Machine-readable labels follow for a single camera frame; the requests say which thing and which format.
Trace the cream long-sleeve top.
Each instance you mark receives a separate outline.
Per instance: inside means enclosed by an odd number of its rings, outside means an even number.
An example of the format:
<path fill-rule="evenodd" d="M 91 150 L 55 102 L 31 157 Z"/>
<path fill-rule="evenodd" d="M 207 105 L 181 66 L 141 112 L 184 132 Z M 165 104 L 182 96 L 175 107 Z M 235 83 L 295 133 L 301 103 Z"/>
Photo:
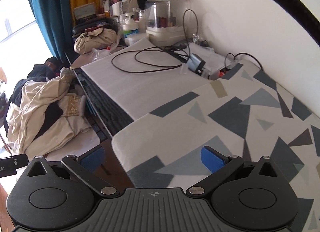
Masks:
<path fill-rule="evenodd" d="M 47 82 L 29 80 L 23 85 L 20 105 L 12 102 L 7 116 L 13 153 L 44 156 L 90 130 L 84 117 L 86 97 L 69 90 L 74 78 L 73 71 L 63 69 Z"/>

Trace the geometric patterned mat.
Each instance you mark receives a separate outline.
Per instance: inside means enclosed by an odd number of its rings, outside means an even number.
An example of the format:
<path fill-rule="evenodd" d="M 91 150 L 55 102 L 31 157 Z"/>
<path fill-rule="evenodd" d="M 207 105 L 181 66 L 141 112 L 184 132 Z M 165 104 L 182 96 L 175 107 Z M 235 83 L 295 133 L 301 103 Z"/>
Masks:
<path fill-rule="evenodd" d="M 252 62 L 168 102 L 115 135 L 137 188 L 187 189 L 209 175 L 201 149 L 271 157 L 299 200 L 293 231 L 319 231 L 319 117 Z"/>

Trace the black garment pile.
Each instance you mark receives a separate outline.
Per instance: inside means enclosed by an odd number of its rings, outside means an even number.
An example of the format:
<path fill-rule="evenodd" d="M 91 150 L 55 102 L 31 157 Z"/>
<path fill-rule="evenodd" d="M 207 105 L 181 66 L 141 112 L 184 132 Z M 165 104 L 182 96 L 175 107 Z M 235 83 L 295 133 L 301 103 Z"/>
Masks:
<path fill-rule="evenodd" d="M 9 106 L 11 103 L 14 103 L 16 106 L 20 107 L 21 99 L 22 99 L 22 87 L 27 81 L 34 82 L 47 82 L 57 76 L 60 75 L 60 69 L 62 68 L 63 63 L 56 57 L 50 57 L 46 60 L 44 64 L 34 64 L 33 70 L 27 75 L 26 79 L 21 79 L 17 82 L 14 87 L 14 91 L 9 98 L 8 104 L 5 108 L 4 114 L 4 129 L 6 132 L 6 136 L 8 135 L 8 121 L 7 116 L 9 112 Z"/>

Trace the white foam sheet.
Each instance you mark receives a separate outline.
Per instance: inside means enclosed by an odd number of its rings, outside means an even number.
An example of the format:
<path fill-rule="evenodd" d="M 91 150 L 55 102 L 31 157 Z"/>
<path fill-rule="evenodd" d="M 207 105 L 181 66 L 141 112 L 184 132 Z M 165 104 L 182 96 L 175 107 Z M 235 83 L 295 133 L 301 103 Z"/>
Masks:
<path fill-rule="evenodd" d="M 81 69 L 133 120 L 205 84 L 218 98 L 227 96 L 221 81 L 182 71 L 180 61 L 153 47 L 143 38 Z"/>

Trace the grey power adapter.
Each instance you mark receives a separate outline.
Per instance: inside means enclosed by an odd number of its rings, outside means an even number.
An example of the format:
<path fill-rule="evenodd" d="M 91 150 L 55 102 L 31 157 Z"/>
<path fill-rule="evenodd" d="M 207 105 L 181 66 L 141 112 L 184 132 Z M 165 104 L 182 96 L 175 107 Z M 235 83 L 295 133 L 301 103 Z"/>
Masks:
<path fill-rule="evenodd" d="M 206 62 L 197 54 L 191 54 L 187 60 L 188 69 L 197 75 L 201 75 Z"/>

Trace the white lotion pump bottle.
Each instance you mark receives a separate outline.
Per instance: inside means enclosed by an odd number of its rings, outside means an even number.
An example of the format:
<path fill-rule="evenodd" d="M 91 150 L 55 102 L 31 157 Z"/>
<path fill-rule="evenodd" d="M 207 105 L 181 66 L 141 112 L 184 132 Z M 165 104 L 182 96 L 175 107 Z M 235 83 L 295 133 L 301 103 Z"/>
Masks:
<path fill-rule="evenodd" d="M 139 33 L 139 24 L 138 21 L 134 19 L 134 15 L 135 14 L 133 12 L 124 14 L 124 19 L 121 24 L 123 29 L 124 42 L 126 45 L 129 45 L 129 35 Z"/>

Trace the clear cosmetic organiser box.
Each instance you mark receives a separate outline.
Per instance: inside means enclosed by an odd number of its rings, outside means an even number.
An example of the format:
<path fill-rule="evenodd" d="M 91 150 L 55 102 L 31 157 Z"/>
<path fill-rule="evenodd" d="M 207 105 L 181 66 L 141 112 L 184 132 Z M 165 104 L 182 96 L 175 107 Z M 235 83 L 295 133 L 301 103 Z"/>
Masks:
<path fill-rule="evenodd" d="M 184 39 L 183 14 L 186 0 L 148 0 L 145 3 L 146 33 L 158 47 L 173 45 Z"/>

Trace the teal curtain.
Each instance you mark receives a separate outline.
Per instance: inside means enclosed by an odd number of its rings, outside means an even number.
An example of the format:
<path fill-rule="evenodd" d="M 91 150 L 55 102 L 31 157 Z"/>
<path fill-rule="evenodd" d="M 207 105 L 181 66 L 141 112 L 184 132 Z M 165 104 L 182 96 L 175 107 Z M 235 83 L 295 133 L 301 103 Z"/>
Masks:
<path fill-rule="evenodd" d="M 47 47 L 53 56 L 67 62 L 71 49 L 72 15 L 69 0 L 28 0 Z"/>

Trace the beige drawstring bag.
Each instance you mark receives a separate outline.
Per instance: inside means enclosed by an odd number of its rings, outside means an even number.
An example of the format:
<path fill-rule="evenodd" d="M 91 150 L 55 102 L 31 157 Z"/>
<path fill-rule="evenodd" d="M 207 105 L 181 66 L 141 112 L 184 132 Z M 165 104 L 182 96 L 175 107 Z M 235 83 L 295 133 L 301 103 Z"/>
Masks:
<path fill-rule="evenodd" d="M 74 43 L 74 51 L 85 54 L 92 49 L 101 49 L 117 42 L 117 33 L 112 29 L 97 28 L 93 31 L 84 32 L 77 37 Z"/>

